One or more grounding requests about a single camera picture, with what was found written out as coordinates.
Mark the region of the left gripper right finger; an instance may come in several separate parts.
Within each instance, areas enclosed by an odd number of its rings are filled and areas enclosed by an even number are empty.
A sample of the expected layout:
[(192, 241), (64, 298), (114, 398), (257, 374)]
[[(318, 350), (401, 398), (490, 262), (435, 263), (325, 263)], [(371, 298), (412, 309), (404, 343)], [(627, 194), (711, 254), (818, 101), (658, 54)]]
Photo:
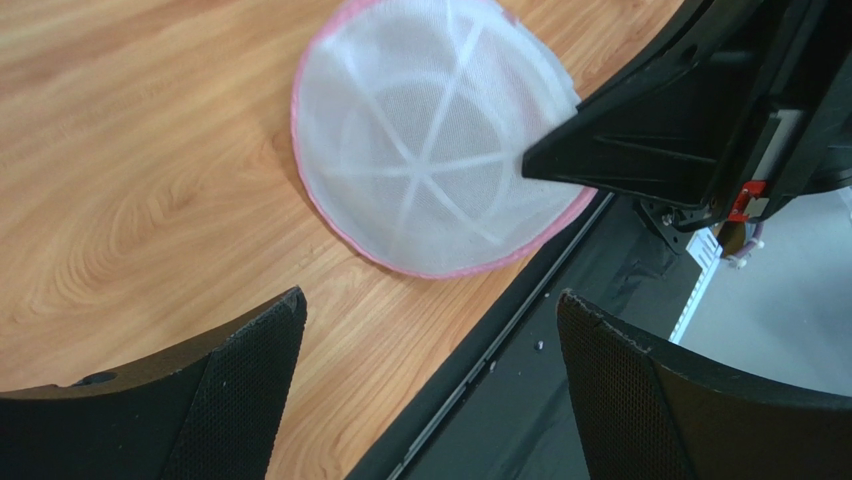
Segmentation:
[(572, 291), (558, 331), (593, 479), (847, 479), (851, 400), (738, 370)]

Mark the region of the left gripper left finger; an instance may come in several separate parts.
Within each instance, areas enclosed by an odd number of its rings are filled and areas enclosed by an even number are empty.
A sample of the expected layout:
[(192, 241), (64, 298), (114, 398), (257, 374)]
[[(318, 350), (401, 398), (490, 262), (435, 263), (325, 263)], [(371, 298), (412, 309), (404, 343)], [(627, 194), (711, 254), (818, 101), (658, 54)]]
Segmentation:
[(299, 288), (69, 386), (1, 396), (5, 479), (261, 479), (307, 320)]

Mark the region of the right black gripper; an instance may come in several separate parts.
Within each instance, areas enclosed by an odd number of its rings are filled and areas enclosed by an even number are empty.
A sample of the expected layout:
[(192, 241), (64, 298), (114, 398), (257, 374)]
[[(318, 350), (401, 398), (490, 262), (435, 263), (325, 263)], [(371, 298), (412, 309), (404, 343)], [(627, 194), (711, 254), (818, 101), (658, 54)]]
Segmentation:
[(850, 3), (683, 2), (522, 174), (641, 197), (663, 239), (849, 186)]

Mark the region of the white mesh laundry bag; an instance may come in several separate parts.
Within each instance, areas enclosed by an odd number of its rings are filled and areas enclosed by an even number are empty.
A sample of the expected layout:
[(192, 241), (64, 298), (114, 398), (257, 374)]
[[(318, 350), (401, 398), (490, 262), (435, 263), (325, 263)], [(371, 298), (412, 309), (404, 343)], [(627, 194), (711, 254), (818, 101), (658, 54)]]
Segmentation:
[(318, 213), (367, 259), (474, 275), (528, 255), (593, 200), (521, 173), (579, 104), (559, 58), (495, 1), (346, 1), (294, 78), (294, 159)]

